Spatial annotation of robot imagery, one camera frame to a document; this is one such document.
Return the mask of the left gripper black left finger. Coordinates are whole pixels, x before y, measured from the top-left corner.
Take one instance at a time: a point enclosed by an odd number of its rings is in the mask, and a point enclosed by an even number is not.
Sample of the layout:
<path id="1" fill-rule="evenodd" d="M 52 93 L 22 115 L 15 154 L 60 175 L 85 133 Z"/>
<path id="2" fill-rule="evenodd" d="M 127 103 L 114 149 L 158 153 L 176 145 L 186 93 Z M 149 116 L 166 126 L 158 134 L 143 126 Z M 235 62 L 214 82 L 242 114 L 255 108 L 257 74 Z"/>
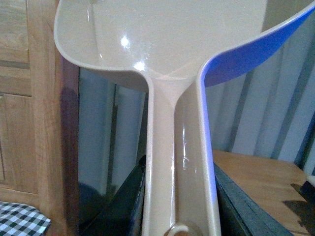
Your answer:
<path id="1" fill-rule="evenodd" d="M 82 236 L 140 236 L 145 193 L 146 156 L 142 156 L 114 198 L 81 226 Z"/>

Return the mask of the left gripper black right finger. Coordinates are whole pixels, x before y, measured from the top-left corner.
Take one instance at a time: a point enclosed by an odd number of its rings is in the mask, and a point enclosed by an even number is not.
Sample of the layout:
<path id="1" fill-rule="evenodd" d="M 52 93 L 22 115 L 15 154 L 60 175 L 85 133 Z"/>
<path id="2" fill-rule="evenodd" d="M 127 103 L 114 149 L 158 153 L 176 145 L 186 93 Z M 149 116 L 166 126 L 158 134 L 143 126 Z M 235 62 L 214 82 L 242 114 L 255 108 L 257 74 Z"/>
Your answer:
<path id="1" fill-rule="evenodd" d="M 291 236 L 217 164 L 214 165 L 223 236 Z"/>

